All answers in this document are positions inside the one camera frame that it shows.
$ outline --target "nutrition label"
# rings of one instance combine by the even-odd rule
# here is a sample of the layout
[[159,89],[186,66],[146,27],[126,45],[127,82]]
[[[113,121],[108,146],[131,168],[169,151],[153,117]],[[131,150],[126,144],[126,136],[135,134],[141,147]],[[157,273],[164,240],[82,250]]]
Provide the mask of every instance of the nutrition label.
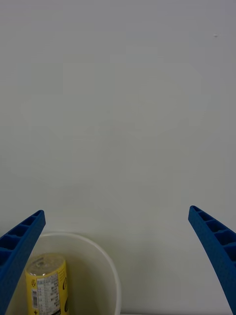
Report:
[[39,315],[60,314],[58,273],[37,279]]

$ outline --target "can label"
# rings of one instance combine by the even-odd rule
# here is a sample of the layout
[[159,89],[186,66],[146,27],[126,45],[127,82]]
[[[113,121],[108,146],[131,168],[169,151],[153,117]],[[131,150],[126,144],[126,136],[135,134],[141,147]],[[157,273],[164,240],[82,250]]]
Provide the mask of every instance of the can label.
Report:
[[45,276],[26,273],[28,315],[68,315],[65,261]]

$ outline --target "white background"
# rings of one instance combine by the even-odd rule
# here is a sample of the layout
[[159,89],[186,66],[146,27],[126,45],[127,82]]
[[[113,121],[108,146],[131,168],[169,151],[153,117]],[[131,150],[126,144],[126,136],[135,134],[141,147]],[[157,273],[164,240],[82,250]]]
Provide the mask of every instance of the white background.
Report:
[[0,232],[112,257],[122,310],[230,314],[191,204],[236,230],[233,0],[2,0]]

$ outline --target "barcode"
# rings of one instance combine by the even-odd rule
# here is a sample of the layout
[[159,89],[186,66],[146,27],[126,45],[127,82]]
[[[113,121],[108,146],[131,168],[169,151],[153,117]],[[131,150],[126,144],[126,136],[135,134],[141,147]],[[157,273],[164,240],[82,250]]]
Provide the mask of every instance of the barcode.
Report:
[[32,304],[33,304],[33,308],[34,309],[38,308],[38,294],[37,294],[37,290],[32,290]]

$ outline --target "yellow can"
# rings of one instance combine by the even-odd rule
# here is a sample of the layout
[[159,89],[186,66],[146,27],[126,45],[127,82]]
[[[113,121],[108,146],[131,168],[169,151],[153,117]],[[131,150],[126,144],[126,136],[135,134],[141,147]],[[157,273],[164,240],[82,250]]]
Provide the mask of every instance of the yellow can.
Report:
[[65,259],[56,253],[32,258],[26,267],[28,315],[68,315]]

